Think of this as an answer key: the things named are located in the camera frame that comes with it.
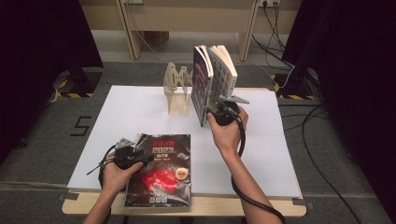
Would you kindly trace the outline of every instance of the hand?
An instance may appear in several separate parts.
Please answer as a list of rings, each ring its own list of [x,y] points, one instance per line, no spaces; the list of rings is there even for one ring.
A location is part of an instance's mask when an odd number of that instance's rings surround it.
[[[241,106],[239,106],[239,117],[241,118],[244,129],[246,130],[248,114]],[[227,155],[237,154],[237,148],[241,141],[241,133],[236,121],[233,121],[227,126],[219,126],[216,123],[215,117],[211,113],[207,114],[207,119],[212,129],[213,140],[216,147],[219,149],[221,156],[224,158],[224,156]]]
[[[122,190],[128,179],[143,166],[138,162],[126,170],[121,170],[114,162],[106,165],[103,176],[103,192],[117,195]]]

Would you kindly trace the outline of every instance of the wall socket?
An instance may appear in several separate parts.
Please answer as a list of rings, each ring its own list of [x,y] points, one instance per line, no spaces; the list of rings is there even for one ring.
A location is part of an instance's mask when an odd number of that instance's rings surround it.
[[[267,7],[275,7],[275,4],[280,5],[280,0],[260,0],[259,7],[262,7],[262,3],[267,1]]]

